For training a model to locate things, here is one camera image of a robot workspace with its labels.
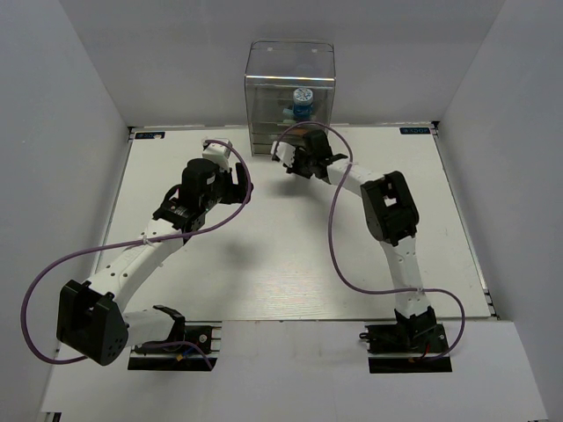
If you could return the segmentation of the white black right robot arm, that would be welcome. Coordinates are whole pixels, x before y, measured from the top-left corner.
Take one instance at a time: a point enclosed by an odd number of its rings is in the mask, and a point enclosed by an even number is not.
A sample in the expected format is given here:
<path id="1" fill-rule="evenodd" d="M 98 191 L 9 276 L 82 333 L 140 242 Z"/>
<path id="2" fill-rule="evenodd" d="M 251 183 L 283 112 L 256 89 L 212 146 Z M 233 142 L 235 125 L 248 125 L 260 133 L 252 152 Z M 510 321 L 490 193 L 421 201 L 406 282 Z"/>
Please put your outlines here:
<path id="1" fill-rule="evenodd" d="M 428 342 L 436 317 L 424 292 L 416 257 L 420 216 L 404 175 L 369 171 L 351 157 L 333 153 L 322 130 L 305 133 L 303 143 L 296 146 L 277 141 L 271 154 L 286 172 L 318 178 L 335 186 L 336 193 L 346 190 L 362 200 L 367 229 L 381 245 L 391 274 L 390 293 L 396 298 L 395 336 L 405 349 L 420 349 Z"/>

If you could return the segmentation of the blue corner label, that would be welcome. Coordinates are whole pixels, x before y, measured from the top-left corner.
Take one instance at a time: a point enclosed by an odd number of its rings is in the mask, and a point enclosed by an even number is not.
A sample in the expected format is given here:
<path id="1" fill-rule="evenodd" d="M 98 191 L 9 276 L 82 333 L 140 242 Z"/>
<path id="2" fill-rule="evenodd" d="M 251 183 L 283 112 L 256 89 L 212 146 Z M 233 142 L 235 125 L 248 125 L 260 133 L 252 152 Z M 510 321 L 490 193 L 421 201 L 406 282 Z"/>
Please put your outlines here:
<path id="1" fill-rule="evenodd" d="M 399 132 L 402 135 L 430 135 L 429 127 L 401 127 Z"/>
<path id="2" fill-rule="evenodd" d="M 165 131 L 157 131 L 157 132 L 136 132 L 135 139 L 140 140 L 154 140 L 154 139 L 164 139 L 165 138 Z"/>

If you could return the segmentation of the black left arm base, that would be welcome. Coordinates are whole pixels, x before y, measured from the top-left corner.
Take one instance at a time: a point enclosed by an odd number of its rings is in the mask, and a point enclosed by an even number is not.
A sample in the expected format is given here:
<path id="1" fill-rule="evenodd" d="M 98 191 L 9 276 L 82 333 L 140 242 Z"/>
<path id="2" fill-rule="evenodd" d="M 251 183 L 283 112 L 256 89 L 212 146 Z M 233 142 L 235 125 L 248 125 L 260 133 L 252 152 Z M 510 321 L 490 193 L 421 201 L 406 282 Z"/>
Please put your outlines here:
<path id="1" fill-rule="evenodd" d="M 183 331 L 164 343 L 173 346 L 135 346 L 128 358 L 129 371 L 211 372 L 221 349 L 222 323 L 186 323 Z"/>

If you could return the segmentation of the blue white round jar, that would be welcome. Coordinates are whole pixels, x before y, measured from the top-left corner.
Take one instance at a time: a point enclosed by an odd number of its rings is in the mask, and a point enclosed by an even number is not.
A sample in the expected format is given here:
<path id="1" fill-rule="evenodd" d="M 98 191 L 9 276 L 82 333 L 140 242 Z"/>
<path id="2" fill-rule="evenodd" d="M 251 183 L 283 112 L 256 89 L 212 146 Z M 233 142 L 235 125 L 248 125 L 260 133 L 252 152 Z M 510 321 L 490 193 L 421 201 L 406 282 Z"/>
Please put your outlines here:
<path id="1" fill-rule="evenodd" d="M 299 87 L 293 91 L 292 112 L 297 119 L 308 120 L 312 114 L 314 93 L 306 87 Z"/>

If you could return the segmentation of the blue right corner label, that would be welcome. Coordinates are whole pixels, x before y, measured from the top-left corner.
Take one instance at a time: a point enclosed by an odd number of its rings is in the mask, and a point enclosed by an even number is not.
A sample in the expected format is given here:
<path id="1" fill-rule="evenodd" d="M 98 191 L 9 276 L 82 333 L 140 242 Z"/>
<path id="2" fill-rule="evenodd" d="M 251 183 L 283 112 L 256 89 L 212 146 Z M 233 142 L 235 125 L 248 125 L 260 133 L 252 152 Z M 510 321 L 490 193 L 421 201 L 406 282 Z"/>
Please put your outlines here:
<path id="1" fill-rule="evenodd" d="M 430 135 L 429 127 L 401 127 L 399 132 L 402 135 Z"/>

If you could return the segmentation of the blue highlighter marker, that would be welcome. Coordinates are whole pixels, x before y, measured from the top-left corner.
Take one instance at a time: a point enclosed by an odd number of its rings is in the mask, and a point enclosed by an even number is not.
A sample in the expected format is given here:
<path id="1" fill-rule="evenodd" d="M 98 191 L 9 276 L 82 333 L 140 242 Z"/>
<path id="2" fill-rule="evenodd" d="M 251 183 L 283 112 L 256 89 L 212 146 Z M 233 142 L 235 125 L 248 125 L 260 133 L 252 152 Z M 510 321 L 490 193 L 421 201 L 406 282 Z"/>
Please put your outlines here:
<path id="1" fill-rule="evenodd" d="M 297 118 L 293 113 L 292 109 L 289 108 L 284 108 L 282 110 L 282 121 L 281 121 L 284 125 L 294 125 L 297 123 Z"/>

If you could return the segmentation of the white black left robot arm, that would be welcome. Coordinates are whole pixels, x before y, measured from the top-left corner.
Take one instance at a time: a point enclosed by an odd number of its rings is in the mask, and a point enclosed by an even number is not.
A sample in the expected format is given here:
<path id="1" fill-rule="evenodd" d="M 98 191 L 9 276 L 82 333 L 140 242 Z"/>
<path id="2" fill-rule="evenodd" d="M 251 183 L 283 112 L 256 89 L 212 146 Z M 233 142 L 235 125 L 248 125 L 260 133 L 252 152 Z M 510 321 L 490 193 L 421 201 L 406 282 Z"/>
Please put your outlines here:
<path id="1" fill-rule="evenodd" d="M 193 235 L 218 204 L 243 204 L 252 184 L 247 167 L 222 167 L 206 159 L 190 160 L 179 184 L 165 194 L 140 243 L 125 248 L 105 268 L 83 282 L 71 280 L 60 292 L 56 337 L 83 356 L 106 366 L 124 348 L 175 351 L 186 345 L 185 317 L 155 305 L 128 312 L 140 286 Z"/>

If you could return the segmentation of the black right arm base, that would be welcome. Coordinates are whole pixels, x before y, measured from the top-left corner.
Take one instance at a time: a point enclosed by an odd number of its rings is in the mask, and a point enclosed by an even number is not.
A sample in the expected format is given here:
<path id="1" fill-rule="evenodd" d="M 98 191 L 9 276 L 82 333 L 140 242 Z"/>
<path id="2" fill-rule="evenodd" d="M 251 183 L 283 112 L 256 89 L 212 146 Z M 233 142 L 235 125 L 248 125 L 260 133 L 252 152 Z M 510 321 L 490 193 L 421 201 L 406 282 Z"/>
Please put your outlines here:
<path id="1" fill-rule="evenodd" d="M 449 344 L 442 324 L 409 338 L 399 323 L 365 325 L 369 372 L 378 375 L 451 373 Z"/>

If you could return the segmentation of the blue left corner label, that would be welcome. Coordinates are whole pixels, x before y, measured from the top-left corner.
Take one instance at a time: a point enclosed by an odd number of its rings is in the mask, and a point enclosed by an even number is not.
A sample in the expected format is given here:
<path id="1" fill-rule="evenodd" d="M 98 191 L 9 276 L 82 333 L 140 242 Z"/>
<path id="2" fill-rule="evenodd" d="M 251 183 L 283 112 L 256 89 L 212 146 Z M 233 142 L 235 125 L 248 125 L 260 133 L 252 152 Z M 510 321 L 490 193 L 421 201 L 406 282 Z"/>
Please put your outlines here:
<path id="1" fill-rule="evenodd" d="M 140 140 L 154 140 L 154 139 L 164 139 L 165 138 L 165 131 L 157 131 L 157 132 L 136 132 L 135 139 Z"/>

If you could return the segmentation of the clear acrylic drawer organizer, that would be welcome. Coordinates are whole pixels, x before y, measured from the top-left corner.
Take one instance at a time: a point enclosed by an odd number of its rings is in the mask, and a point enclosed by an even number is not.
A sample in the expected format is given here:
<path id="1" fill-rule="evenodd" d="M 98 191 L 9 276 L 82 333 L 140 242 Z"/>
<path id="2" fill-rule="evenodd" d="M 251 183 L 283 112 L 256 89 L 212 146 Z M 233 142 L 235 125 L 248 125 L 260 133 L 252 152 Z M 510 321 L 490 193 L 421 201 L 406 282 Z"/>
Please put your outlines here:
<path id="1" fill-rule="evenodd" d="M 245 66 L 245 105 L 253 155 L 267 155 L 272 144 L 290 125 L 282 123 L 282 110 L 292 109 L 293 91 L 313 91 L 308 120 L 328 125 L 336 90 L 334 46 L 315 40 L 256 40 Z"/>

